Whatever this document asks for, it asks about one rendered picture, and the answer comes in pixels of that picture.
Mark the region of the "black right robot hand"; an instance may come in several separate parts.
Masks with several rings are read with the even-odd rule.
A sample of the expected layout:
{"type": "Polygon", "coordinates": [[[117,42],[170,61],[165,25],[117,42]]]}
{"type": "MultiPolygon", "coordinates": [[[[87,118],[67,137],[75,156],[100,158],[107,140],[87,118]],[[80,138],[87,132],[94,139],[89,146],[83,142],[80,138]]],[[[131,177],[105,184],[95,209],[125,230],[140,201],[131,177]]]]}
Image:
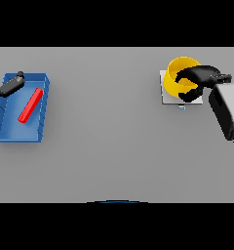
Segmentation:
{"type": "Polygon", "coordinates": [[[178,94],[185,103],[191,103],[203,95],[205,88],[212,89],[216,84],[230,83],[232,75],[221,73],[218,68],[211,65],[196,65],[180,71],[175,81],[178,82],[181,78],[186,78],[197,85],[196,89],[186,94],[178,94]]]}

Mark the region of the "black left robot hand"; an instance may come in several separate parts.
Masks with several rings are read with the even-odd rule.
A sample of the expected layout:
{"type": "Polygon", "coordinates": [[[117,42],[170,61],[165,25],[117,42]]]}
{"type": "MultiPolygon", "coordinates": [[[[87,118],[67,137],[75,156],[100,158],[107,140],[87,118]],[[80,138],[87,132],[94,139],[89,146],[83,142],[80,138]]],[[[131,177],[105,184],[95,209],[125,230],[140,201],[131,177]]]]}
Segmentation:
{"type": "Polygon", "coordinates": [[[0,87],[0,98],[8,98],[13,93],[21,89],[25,84],[25,79],[22,71],[19,71],[17,76],[0,87]]]}

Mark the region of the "yellow bowl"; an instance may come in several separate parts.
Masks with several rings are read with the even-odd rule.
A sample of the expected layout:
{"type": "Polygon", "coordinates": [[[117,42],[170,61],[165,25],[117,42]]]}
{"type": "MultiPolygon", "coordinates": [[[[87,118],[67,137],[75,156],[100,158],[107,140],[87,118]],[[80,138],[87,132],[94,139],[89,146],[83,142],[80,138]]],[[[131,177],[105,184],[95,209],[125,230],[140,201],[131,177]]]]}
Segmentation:
{"type": "Polygon", "coordinates": [[[164,75],[164,88],[166,92],[174,98],[178,97],[179,93],[186,94],[192,89],[196,89],[197,85],[186,78],[181,78],[176,82],[177,74],[185,68],[199,65],[195,59],[189,57],[177,57],[173,59],[164,75]]]}

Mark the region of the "blue tray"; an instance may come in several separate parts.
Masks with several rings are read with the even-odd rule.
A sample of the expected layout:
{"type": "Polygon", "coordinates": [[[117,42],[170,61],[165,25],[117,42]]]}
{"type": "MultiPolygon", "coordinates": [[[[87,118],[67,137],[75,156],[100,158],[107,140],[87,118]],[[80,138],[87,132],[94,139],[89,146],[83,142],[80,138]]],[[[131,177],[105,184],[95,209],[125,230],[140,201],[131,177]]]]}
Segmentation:
{"type": "Polygon", "coordinates": [[[50,80],[46,73],[26,73],[24,86],[8,98],[0,98],[0,143],[40,143],[43,138],[50,80]],[[43,91],[25,123],[18,118],[35,89],[43,91]]]}

